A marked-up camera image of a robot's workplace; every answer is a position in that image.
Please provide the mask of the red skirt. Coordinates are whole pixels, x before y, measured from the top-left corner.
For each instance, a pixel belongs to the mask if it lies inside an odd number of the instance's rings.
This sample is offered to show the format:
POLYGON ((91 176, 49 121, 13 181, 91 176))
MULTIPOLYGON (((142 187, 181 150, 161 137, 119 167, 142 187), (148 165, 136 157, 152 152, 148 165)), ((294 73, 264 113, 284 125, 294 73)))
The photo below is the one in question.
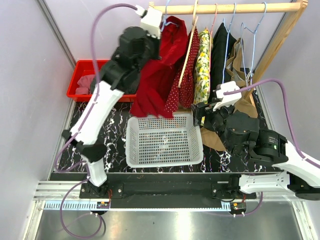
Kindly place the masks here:
POLYGON ((165 105, 176 77, 181 58, 185 55, 188 35, 185 22, 175 16, 167 18, 161 36, 160 60, 149 60, 140 72, 140 83, 130 113, 135 117, 148 115, 172 118, 165 105))

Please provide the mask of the light blue wire hanger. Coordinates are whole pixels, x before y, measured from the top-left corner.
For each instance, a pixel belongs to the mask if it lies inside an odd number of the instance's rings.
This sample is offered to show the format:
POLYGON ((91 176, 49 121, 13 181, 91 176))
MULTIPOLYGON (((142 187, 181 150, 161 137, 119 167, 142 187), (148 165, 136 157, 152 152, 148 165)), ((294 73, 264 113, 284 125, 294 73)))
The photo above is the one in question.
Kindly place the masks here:
POLYGON ((168 21, 168 6, 169 6, 170 2, 171 2, 171 0, 167 0, 166 4, 165 4, 164 19, 162 21, 162 25, 160 28, 161 33, 164 31, 165 27, 167 27, 169 25, 174 25, 176 27, 179 26, 177 23, 174 23, 172 21, 168 21))

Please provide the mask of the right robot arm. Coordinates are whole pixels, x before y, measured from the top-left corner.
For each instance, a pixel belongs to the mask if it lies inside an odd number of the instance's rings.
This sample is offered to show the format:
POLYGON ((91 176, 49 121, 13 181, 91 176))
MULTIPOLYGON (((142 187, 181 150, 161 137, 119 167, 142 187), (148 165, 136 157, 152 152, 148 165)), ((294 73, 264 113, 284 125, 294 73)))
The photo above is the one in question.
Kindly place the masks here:
POLYGON ((294 193, 297 198, 320 199, 320 166, 306 154, 299 155, 295 146, 274 130, 261 129, 260 121, 238 111, 233 105, 215 110, 217 103, 192 104, 193 124, 219 137, 233 157, 243 154, 255 164, 279 168, 280 173, 266 175, 239 174, 229 178, 221 190, 232 198, 257 192, 294 193))

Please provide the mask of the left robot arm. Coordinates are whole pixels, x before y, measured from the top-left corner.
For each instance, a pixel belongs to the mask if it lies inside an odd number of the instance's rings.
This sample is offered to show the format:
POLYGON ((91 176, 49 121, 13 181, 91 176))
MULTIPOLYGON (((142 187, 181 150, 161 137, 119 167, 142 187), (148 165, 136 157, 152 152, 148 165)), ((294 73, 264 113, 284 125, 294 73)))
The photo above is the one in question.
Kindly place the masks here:
POLYGON ((118 47, 111 59, 98 69, 93 93, 78 122, 62 132, 66 142, 85 160, 88 181, 92 184, 90 192, 97 198, 108 193, 103 164, 107 147, 98 139, 101 127, 125 91, 138 83, 146 63, 161 58, 161 35, 159 27, 126 28, 119 36, 118 47))

